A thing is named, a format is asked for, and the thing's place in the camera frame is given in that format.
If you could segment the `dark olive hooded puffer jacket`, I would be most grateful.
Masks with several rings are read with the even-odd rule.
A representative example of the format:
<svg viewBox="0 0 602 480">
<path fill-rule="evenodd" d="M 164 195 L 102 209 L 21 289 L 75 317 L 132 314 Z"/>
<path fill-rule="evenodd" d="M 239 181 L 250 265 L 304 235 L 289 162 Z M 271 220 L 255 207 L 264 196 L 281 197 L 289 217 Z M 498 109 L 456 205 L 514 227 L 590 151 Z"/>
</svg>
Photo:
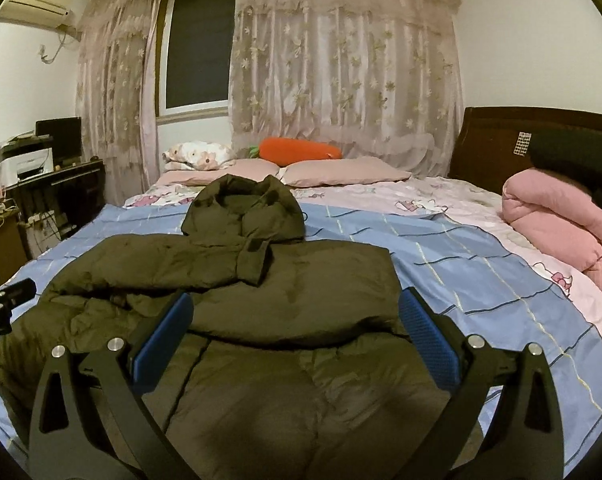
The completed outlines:
<svg viewBox="0 0 602 480">
<path fill-rule="evenodd" d="M 128 337 L 179 290 L 193 322 L 144 404 L 203 479 L 389 479 L 446 404 L 397 318 L 389 252 L 307 240 L 284 185 L 223 177 L 175 233 L 116 234 L 67 264 L 0 337 L 18 434 L 54 346 Z"/>
</svg>

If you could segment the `brown wooden side cabinet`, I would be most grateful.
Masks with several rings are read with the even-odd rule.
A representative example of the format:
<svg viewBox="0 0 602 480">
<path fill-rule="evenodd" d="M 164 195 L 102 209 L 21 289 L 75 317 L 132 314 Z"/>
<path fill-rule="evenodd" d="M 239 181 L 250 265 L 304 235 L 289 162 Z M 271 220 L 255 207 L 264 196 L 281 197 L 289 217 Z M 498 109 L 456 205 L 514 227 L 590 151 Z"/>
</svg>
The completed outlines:
<svg viewBox="0 0 602 480">
<path fill-rule="evenodd" d="M 0 285 L 28 262 L 19 228 L 19 214 L 0 215 Z"/>
</svg>

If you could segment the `blue plaid bed sheet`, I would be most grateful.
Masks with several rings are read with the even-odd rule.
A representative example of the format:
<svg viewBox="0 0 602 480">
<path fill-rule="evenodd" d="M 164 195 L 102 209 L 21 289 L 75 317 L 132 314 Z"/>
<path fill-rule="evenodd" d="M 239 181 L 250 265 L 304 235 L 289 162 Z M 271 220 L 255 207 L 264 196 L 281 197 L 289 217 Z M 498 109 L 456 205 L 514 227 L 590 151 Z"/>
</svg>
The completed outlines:
<svg viewBox="0 0 602 480">
<path fill-rule="evenodd" d="M 189 206 L 165 214 L 156 208 L 106 209 L 82 233 L 52 252 L 59 266 L 40 263 L 46 271 L 40 294 L 67 264 L 107 237 L 175 233 Z M 529 342 L 540 344 L 562 413 L 564 474 L 577 469 L 602 434 L 602 335 L 558 285 L 542 278 L 491 234 L 444 214 L 400 217 L 299 206 L 307 240 L 342 240 L 386 249 L 400 294 L 405 288 L 416 288 L 432 310 L 448 316 L 463 333 L 478 334 L 507 350 L 520 350 Z"/>
</svg>

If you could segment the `dark wooden desk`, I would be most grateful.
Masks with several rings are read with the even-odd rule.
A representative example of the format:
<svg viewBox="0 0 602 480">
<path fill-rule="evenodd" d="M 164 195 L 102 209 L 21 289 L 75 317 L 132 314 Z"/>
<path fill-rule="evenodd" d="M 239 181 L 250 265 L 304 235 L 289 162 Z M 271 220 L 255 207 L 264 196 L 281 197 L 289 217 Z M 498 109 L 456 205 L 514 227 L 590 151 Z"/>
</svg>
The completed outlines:
<svg viewBox="0 0 602 480">
<path fill-rule="evenodd" d="M 95 158 L 5 189 L 20 210 L 19 230 L 28 258 L 37 258 L 96 218 L 106 205 L 104 181 L 104 163 Z"/>
</svg>

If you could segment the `black computer monitor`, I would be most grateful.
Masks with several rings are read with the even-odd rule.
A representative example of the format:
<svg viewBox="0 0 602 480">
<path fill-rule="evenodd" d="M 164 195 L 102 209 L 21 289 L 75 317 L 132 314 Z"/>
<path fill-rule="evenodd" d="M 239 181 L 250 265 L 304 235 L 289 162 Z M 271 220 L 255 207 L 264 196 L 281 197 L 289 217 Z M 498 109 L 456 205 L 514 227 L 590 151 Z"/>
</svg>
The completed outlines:
<svg viewBox="0 0 602 480">
<path fill-rule="evenodd" d="M 66 168 L 80 162 L 82 158 L 80 117 L 39 120 L 35 123 L 35 134 L 51 138 L 54 166 Z"/>
</svg>

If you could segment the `left lace floral curtain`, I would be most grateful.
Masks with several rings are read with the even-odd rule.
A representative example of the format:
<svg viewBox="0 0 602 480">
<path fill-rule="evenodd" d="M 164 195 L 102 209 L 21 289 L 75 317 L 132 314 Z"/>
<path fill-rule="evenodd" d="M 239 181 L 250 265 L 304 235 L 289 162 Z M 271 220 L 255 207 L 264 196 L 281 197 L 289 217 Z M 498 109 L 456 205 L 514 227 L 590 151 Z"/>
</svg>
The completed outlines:
<svg viewBox="0 0 602 480">
<path fill-rule="evenodd" d="M 76 114 L 84 154 L 104 163 L 104 196 L 123 204 L 159 178 L 156 110 L 161 0 L 88 0 L 80 19 Z"/>
</svg>

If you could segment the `pink cartoon print bed sheet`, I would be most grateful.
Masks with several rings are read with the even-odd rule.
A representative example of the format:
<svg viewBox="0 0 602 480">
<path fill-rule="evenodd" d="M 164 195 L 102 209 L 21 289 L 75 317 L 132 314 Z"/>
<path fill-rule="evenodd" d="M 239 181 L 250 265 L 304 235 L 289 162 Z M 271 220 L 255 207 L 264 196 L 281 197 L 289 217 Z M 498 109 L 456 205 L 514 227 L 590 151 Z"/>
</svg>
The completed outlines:
<svg viewBox="0 0 602 480">
<path fill-rule="evenodd" d="M 303 204 L 336 206 L 379 214 L 446 214 L 450 219 L 478 226 L 494 235 L 510 252 L 524 258 L 542 278 L 554 281 L 602 335 L 602 292 L 579 270 L 533 246 L 501 218 L 501 196 L 465 181 L 412 178 L 323 188 L 294 188 Z"/>
</svg>

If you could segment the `floral white pillow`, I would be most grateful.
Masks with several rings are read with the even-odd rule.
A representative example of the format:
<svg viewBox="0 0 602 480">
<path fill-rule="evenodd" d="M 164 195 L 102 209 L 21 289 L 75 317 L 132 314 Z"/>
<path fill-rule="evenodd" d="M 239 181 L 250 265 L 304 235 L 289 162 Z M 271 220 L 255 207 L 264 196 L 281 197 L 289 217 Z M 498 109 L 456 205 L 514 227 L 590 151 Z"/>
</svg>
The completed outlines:
<svg viewBox="0 0 602 480">
<path fill-rule="evenodd" d="M 235 158 L 236 155 L 228 146 L 203 141 L 175 144 L 162 153 L 166 170 L 217 170 Z"/>
</svg>

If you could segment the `left pink pillow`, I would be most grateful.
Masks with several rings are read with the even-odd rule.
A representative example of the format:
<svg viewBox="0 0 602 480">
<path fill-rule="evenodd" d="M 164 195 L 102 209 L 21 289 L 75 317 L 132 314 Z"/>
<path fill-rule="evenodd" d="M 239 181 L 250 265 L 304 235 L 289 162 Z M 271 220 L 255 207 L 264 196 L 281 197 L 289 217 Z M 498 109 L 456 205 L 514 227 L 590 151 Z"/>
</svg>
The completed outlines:
<svg viewBox="0 0 602 480">
<path fill-rule="evenodd" d="M 277 176 L 279 167 L 273 162 L 261 158 L 235 159 L 221 169 L 215 170 L 170 170 L 159 177 L 156 185 L 185 184 L 208 185 L 214 180 L 226 176 L 242 177 L 253 181 L 262 181 L 267 176 Z"/>
</svg>

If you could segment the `pink pillow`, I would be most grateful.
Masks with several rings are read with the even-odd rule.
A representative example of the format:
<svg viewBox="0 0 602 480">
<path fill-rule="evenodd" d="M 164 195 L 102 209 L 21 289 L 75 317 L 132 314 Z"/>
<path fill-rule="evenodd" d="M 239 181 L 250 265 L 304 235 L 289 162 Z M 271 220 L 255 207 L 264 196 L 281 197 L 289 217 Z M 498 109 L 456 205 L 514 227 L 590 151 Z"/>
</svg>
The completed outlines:
<svg viewBox="0 0 602 480">
<path fill-rule="evenodd" d="M 292 188 L 318 188 L 404 181 L 412 174 L 394 168 L 377 157 L 364 156 L 295 162 L 281 168 L 277 177 Z"/>
<path fill-rule="evenodd" d="M 262 181 L 267 176 L 277 176 L 279 167 L 273 162 L 261 158 L 235 159 L 221 169 L 215 170 L 170 170 L 159 177 L 156 185 L 185 184 L 208 185 L 214 180 L 226 176 L 242 177 L 253 181 Z"/>
</svg>

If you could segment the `black garment on quilt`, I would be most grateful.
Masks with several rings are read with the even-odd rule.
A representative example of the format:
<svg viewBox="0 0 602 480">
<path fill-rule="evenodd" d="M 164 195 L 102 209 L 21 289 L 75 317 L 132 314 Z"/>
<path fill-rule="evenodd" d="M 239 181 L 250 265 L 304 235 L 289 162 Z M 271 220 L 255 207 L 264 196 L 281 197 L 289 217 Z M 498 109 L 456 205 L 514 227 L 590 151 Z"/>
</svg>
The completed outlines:
<svg viewBox="0 0 602 480">
<path fill-rule="evenodd" d="M 602 208 L 602 132 L 588 129 L 536 132 L 531 136 L 528 152 L 536 169 L 577 182 Z"/>
</svg>

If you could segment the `dark wooden headboard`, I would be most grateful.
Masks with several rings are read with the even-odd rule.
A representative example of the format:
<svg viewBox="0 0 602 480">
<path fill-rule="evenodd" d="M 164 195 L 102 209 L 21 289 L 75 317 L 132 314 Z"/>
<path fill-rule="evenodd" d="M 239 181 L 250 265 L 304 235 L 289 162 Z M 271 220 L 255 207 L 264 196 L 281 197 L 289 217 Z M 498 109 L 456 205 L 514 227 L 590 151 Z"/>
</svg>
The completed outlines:
<svg viewBox="0 0 602 480">
<path fill-rule="evenodd" d="M 447 176 L 499 194 L 510 176 L 531 166 L 528 136 L 574 129 L 602 133 L 602 114 L 548 107 L 467 107 Z"/>
</svg>

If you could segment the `orange carrot plush pillow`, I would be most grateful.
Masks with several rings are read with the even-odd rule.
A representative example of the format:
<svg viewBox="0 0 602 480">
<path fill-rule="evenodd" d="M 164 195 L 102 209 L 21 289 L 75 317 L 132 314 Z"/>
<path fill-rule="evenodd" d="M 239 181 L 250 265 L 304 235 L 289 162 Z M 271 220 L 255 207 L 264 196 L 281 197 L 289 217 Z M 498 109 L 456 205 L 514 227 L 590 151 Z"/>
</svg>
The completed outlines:
<svg viewBox="0 0 602 480">
<path fill-rule="evenodd" d="M 342 153 L 339 148 L 327 143 L 271 136 L 258 146 L 249 148 L 248 157 L 261 158 L 284 167 L 308 160 L 341 159 Z"/>
</svg>

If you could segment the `dark window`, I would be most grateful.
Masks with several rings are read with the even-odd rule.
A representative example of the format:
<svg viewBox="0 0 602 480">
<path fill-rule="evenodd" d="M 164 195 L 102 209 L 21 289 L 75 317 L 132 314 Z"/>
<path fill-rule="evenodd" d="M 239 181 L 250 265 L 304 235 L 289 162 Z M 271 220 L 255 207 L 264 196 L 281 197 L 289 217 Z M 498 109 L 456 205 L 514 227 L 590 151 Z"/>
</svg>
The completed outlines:
<svg viewBox="0 0 602 480">
<path fill-rule="evenodd" d="M 228 103 L 235 0 L 167 0 L 160 47 L 159 115 Z"/>
</svg>

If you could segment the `white wall air conditioner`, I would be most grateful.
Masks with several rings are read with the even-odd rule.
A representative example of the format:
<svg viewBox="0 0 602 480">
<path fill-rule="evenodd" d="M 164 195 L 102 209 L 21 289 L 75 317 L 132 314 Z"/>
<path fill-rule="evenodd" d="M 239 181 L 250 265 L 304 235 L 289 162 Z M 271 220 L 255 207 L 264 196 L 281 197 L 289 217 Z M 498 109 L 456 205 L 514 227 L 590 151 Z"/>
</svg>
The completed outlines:
<svg viewBox="0 0 602 480">
<path fill-rule="evenodd" d="M 70 9 L 50 0 L 5 0 L 0 7 L 0 22 L 56 29 L 69 25 Z"/>
</svg>

